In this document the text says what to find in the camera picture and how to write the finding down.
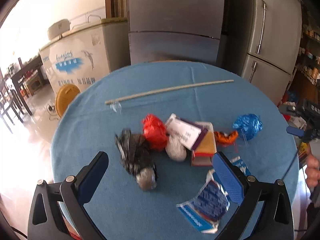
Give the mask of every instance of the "gray refrigerator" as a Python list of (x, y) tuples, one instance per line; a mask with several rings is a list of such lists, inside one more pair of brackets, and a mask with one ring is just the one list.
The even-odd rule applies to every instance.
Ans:
[(128, 0), (127, 8), (131, 64), (216, 64), (224, 0)]
[(301, 37), (300, 0), (230, 0), (223, 68), (282, 99)]

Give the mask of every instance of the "white wall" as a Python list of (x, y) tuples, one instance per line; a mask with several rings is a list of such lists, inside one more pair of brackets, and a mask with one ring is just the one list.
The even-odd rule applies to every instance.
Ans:
[(103, 13), (104, 6), (105, 0), (20, 0), (0, 29), (1, 71), (5, 73), (18, 57), (25, 62), (35, 56), (49, 42), (47, 29), (53, 23), (64, 18), (80, 22), (88, 15), (77, 16), (95, 9)]

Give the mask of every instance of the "freezer lid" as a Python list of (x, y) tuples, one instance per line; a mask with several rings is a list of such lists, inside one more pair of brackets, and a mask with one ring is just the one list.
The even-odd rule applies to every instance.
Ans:
[(300, 44), (302, 25), (300, 2), (254, 0), (254, 6), (252, 38), (248, 53), (291, 74)]
[(108, 18), (108, 19), (100, 19), (100, 20), (92, 22), (92, 23), (87, 23), (87, 24), (84, 24), (76, 29), (64, 32), (63, 34), (53, 38), (52, 41), (50, 41), (49, 43), (44, 45), (42, 48), (40, 48), (39, 51), (46, 49), (47, 47), (49, 47), (50, 45), (54, 44), (55, 42), (63, 39), (64, 37), (67, 37), (69, 35), (75, 34), (77, 32), (80, 32), (80, 31), (83, 31), (86, 29), (104, 26), (104, 25), (108, 25), (108, 24), (127, 23), (127, 22), (128, 22), (128, 19), (125, 17), (115, 17), (115, 18)]

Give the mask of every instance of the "human hand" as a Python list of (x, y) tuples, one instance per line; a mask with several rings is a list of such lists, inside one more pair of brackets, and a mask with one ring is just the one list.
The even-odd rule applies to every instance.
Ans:
[(308, 176), (306, 179), (308, 188), (317, 186), (318, 180), (320, 180), (319, 161), (312, 154), (307, 157), (306, 174)]

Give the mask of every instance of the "metal screw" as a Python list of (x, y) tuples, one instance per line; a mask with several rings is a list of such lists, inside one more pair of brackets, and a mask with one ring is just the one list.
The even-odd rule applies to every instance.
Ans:
[(73, 180), (75, 179), (75, 176), (68, 176), (67, 178), (66, 178), (66, 182), (73, 182)]
[(255, 178), (254, 176), (252, 176), (252, 175), (249, 175), (249, 176), (247, 177), (247, 180), (250, 181), (250, 182), (255, 182), (255, 181), (256, 181), (256, 178)]
[(37, 181), (37, 184), (38, 184), (38, 185), (42, 185), (42, 183), (43, 183), (43, 179), (39, 179), (39, 180)]
[(277, 179), (277, 183), (278, 183), (278, 185), (280, 185), (280, 186), (283, 186), (283, 185), (284, 185), (284, 182), (283, 182), (283, 180), (281, 180), (281, 179)]

